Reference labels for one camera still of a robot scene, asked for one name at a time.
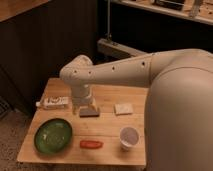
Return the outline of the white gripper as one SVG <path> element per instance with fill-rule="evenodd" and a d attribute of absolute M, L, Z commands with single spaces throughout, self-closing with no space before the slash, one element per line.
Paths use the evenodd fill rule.
<path fill-rule="evenodd" d="M 79 114 L 81 108 L 92 108 L 100 113 L 89 85 L 77 85 L 71 88 L 72 109 Z"/>

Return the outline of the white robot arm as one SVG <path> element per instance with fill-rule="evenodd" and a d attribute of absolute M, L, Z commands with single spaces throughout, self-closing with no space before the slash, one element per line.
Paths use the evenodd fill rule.
<path fill-rule="evenodd" d="M 146 171 L 213 171 L 213 53 L 179 49 L 99 65 L 79 55 L 60 78 L 78 106 L 91 101 L 92 84 L 146 88 Z"/>

